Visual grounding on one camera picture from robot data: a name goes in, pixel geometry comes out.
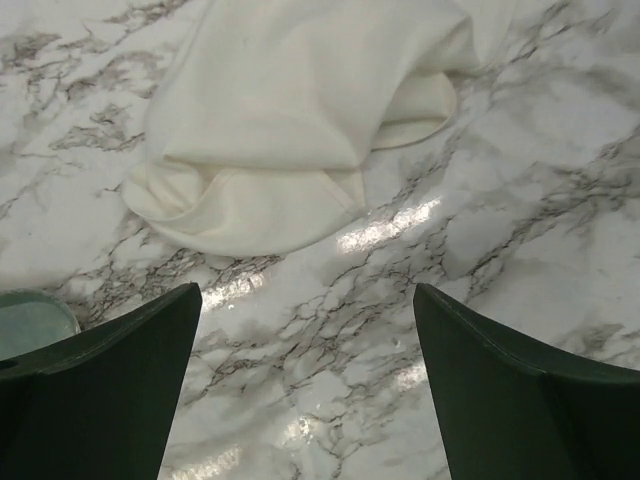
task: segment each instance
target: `fabric fold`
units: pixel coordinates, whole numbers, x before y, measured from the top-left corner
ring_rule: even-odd
[[[126,204],[172,243],[297,250],[366,211],[372,149],[456,109],[447,72],[491,60],[516,0],[214,0],[146,116]]]

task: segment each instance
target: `cream fabric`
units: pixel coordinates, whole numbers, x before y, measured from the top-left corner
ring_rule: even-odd
[[[281,254],[366,208],[372,148],[438,130],[516,0],[214,0],[146,118],[123,197],[169,241]]]

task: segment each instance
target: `marble surface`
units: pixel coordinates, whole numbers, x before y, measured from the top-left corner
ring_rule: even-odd
[[[203,288],[160,478],[449,478],[417,282],[640,368],[640,4],[522,3],[495,67],[456,79],[455,121],[367,161],[366,218],[231,260],[164,244],[118,193],[205,0],[0,0],[0,288],[84,328]]]

